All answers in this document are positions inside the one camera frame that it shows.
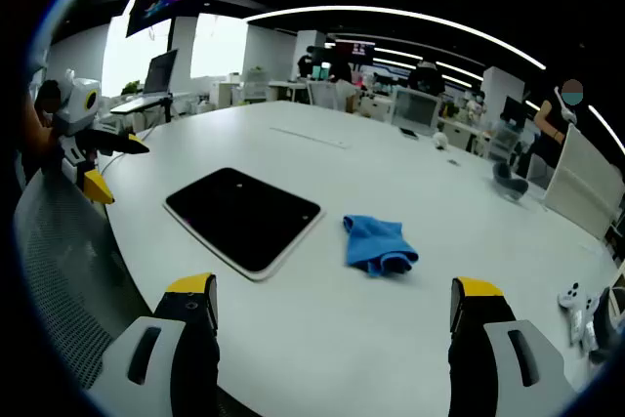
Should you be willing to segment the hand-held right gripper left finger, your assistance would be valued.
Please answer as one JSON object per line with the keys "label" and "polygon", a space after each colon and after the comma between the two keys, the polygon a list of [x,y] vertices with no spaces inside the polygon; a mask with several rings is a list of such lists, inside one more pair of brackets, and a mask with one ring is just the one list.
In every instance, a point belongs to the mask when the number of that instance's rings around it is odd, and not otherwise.
{"label": "hand-held right gripper left finger", "polygon": [[217,277],[176,280],[104,351],[91,400],[105,416],[218,415],[217,334]]}

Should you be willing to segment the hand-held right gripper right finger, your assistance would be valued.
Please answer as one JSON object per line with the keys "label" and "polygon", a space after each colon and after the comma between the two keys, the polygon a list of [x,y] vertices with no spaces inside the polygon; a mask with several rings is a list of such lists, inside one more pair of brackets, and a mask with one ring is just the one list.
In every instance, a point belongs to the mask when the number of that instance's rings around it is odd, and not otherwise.
{"label": "hand-held right gripper right finger", "polygon": [[564,361],[495,285],[452,279],[450,416],[558,416],[576,398]]}

